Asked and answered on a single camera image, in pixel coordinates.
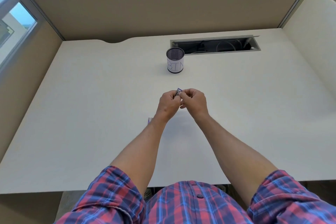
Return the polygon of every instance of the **shirt sleeve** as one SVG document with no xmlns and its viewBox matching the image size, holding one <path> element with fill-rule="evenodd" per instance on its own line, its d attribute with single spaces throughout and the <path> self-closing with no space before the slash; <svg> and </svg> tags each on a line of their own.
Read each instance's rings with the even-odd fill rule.
<svg viewBox="0 0 336 224">
<path fill-rule="evenodd" d="M 271 173 L 247 210 L 254 223 L 336 223 L 336 207 L 309 192 L 285 171 Z"/>
<path fill-rule="evenodd" d="M 138 223 L 145 216 L 145 201 L 131 179 L 109 166 L 90 184 L 75 208 L 56 224 Z"/>
</svg>

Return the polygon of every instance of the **red and blue plaid shirt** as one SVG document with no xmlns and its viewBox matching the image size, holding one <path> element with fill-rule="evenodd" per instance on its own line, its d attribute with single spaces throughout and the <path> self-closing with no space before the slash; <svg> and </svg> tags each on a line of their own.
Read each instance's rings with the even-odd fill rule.
<svg viewBox="0 0 336 224">
<path fill-rule="evenodd" d="M 336 207 L 281 170 L 264 180 L 247 212 L 220 189 L 196 181 L 167 186 L 145 203 L 123 171 L 107 167 L 56 223 L 336 223 Z"/>
</svg>

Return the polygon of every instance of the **person's right forearm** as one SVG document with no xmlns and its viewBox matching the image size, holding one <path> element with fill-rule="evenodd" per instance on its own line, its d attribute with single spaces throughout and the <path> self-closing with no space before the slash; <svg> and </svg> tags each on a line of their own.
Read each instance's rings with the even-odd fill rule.
<svg viewBox="0 0 336 224">
<path fill-rule="evenodd" d="M 260 153 L 230 134 L 210 115 L 195 117 L 221 169 L 246 205 L 263 180 L 277 168 Z"/>
</svg>

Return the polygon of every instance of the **object on desk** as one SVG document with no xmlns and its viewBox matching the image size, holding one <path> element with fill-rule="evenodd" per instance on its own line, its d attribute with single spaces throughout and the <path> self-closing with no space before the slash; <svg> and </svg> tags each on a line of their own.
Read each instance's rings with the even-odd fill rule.
<svg viewBox="0 0 336 224">
<path fill-rule="evenodd" d="M 173 96 L 173 99 L 180 93 L 182 90 L 180 88 L 177 88 L 175 95 Z"/>
<path fill-rule="evenodd" d="M 170 48 L 167 53 L 168 71 L 177 74 L 183 70 L 184 50 L 178 47 Z"/>
</svg>

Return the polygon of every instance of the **person's right hand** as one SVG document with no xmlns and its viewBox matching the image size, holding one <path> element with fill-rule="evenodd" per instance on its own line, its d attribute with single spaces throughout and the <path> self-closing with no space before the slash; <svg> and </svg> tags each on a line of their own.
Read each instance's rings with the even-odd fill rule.
<svg viewBox="0 0 336 224">
<path fill-rule="evenodd" d="M 179 96 L 182 98 L 180 108 L 187 108 L 194 119 L 209 114 L 207 100 L 203 92 L 196 89 L 187 89 L 180 92 Z"/>
</svg>

